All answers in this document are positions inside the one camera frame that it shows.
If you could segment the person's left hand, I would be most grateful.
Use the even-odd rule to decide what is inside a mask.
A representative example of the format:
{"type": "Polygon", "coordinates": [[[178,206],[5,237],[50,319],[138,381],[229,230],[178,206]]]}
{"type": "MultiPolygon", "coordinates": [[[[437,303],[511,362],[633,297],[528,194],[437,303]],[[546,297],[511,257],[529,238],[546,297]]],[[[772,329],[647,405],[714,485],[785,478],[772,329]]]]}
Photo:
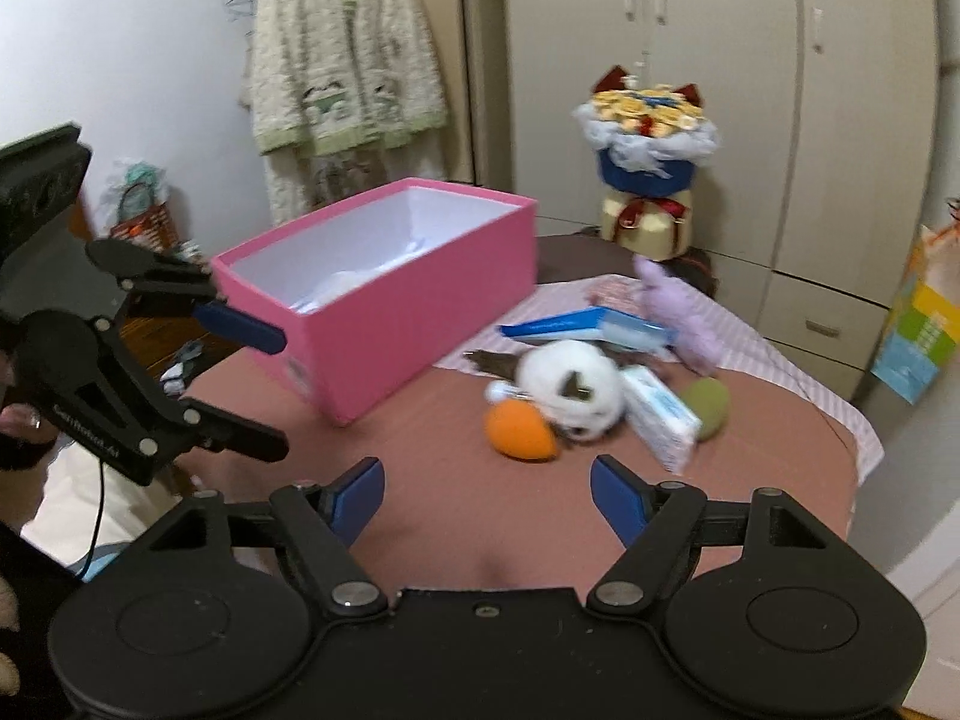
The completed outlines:
{"type": "Polygon", "coordinates": [[[23,397],[16,385],[13,356],[2,349],[3,472],[25,472],[39,465],[59,442],[60,431],[23,397]]]}

